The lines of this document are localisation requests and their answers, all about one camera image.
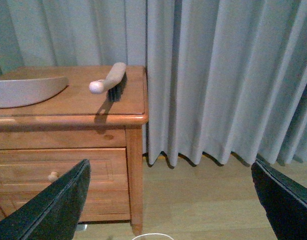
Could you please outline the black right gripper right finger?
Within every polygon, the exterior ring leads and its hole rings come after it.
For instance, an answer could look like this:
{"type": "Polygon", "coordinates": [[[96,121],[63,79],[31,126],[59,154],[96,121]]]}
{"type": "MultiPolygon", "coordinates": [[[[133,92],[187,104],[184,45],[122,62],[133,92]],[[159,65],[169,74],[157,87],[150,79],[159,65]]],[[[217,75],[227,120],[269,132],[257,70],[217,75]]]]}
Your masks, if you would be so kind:
{"type": "Polygon", "coordinates": [[[276,238],[307,240],[307,188],[259,159],[251,175],[276,238]]]}

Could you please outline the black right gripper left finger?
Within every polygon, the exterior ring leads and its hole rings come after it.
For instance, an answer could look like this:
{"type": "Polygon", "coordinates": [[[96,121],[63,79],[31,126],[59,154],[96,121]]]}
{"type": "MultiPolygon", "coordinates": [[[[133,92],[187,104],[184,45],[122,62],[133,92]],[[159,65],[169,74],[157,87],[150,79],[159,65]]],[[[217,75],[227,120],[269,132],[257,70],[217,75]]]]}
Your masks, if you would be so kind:
{"type": "Polygon", "coordinates": [[[0,240],[71,240],[91,179],[83,159],[33,199],[0,221],[0,240]]]}

